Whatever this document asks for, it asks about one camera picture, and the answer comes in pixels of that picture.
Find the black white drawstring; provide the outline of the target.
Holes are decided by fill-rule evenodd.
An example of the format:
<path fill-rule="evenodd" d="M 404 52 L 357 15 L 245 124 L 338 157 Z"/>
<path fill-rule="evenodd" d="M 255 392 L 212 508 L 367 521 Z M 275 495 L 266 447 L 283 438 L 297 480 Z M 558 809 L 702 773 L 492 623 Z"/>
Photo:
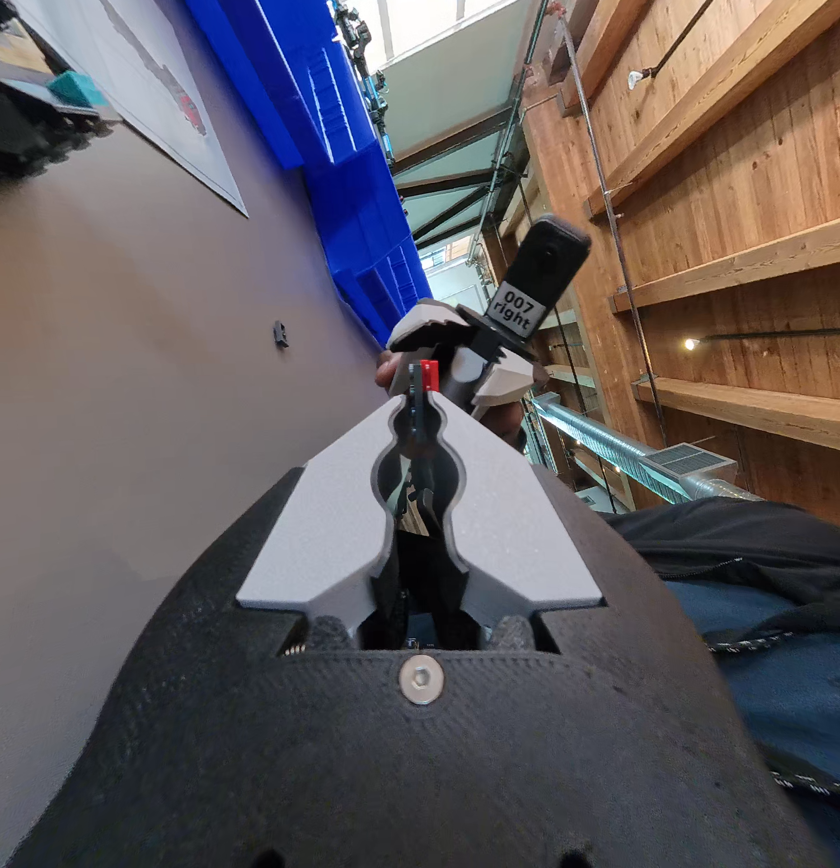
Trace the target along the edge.
<path fill-rule="evenodd" d="M 735 630 L 703 634 L 703 641 L 710 653 L 717 656 L 739 656 L 769 652 L 794 639 L 790 631 L 770 631 L 745 635 Z"/>
<path fill-rule="evenodd" d="M 774 782 L 785 789 L 810 793 L 815 797 L 840 800 L 840 782 L 799 774 L 771 771 Z"/>

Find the blue plastic storage bin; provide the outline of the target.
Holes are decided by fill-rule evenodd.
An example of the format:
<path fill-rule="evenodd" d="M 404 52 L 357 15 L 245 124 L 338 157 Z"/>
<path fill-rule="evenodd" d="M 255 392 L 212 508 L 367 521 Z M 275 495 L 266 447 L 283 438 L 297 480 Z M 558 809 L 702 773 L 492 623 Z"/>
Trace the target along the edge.
<path fill-rule="evenodd" d="M 337 164 L 376 143 L 389 168 L 385 77 L 357 2 L 188 1 L 283 168 Z"/>
<path fill-rule="evenodd" d="M 317 232 L 341 301 L 384 348 L 397 323 L 431 298 L 403 202 L 378 146 L 304 166 Z"/>

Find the grey desk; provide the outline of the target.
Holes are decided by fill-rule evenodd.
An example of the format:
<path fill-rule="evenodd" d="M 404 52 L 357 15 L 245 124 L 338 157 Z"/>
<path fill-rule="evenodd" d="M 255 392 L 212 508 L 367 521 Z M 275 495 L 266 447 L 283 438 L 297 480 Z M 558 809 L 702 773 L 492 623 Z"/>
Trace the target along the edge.
<path fill-rule="evenodd" d="M 127 126 L 0 183 L 0 866 L 168 591 L 382 404 L 304 178 L 187 6 L 158 6 L 249 216 Z"/>

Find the open instruction booklet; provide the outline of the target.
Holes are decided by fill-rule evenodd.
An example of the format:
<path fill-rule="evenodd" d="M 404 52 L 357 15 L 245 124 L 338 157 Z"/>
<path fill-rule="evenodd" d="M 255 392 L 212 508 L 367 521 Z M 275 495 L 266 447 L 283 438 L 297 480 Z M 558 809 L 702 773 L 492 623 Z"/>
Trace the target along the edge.
<path fill-rule="evenodd" d="M 151 1 L 22 1 L 23 23 L 136 131 L 248 211 L 174 29 Z"/>

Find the grey black brick assembly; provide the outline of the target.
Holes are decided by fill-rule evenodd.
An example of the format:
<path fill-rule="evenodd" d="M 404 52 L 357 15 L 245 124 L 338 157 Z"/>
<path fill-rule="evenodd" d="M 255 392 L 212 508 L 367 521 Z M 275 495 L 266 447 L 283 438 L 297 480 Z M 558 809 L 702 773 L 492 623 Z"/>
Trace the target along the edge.
<path fill-rule="evenodd" d="M 0 61 L 0 182 L 43 175 L 122 122 L 89 76 Z"/>

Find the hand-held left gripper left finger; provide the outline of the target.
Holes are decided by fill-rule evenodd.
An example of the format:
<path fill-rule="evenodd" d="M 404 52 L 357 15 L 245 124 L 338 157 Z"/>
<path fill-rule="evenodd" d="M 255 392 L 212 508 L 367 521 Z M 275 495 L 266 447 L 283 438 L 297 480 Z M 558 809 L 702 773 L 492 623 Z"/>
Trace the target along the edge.
<path fill-rule="evenodd" d="M 393 546 L 394 519 L 378 470 L 397 444 L 395 396 L 302 468 L 236 593 L 244 609 L 331 616 L 355 635 L 375 611 L 372 580 Z"/>

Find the blue sweatshirt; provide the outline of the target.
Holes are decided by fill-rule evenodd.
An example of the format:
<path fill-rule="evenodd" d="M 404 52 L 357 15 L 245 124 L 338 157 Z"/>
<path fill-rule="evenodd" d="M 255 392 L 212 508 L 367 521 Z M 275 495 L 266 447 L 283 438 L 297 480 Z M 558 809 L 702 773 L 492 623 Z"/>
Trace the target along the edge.
<path fill-rule="evenodd" d="M 794 610 L 767 590 L 716 580 L 665 580 L 700 634 L 756 627 Z M 762 745 L 840 783 L 840 632 L 788 638 L 717 656 L 737 710 Z"/>

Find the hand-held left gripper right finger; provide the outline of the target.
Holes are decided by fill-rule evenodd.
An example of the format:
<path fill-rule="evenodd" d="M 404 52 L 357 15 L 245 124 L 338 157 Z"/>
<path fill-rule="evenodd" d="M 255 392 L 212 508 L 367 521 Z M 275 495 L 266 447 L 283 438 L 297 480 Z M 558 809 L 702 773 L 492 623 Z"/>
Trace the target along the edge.
<path fill-rule="evenodd" d="M 439 580 L 442 646 L 483 646 L 508 616 L 605 602 L 529 462 L 442 395 L 429 398 L 429 513 L 455 577 Z"/>

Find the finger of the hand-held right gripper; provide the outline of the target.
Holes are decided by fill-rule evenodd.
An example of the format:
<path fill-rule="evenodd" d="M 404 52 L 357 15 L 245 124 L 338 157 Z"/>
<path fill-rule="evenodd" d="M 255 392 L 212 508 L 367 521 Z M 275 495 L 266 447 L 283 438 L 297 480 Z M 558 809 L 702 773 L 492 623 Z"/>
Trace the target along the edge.
<path fill-rule="evenodd" d="M 521 399 L 534 385 L 534 362 L 513 352 L 502 352 L 479 378 L 471 406 L 488 409 Z"/>
<path fill-rule="evenodd" d="M 456 309 L 433 298 L 417 302 L 395 325 L 386 349 L 392 353 L 413 353 L 442 342 L 463 342 L 471 325 Z"/>

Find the silver air duct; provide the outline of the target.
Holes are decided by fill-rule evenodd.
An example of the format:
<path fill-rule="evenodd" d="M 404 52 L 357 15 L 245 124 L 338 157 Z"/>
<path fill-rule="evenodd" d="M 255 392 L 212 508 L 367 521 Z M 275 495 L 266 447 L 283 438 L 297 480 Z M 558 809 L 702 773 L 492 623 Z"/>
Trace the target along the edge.
<path fill-rule="evenodd" d="M 684 504 L 711 497 L 761 501 L 758 495 L 736 485 L 738 464 L 733 459 L 692 443 L 652 448 L 564 407 L 552 392 L 534 398 L 533 404 L 544 421 L 666 503 Z"/>

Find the dark grey brick plate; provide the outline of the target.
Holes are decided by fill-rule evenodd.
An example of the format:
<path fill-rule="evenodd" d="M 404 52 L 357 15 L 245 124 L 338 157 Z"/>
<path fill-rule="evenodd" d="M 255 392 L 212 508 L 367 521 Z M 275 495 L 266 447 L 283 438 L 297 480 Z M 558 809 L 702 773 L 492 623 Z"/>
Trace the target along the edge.
<path fill-rule="evenodd" d="M 423 360 L 408 365 L 408 408 L 411 438 L 419 449 L 426 442 Z"/>

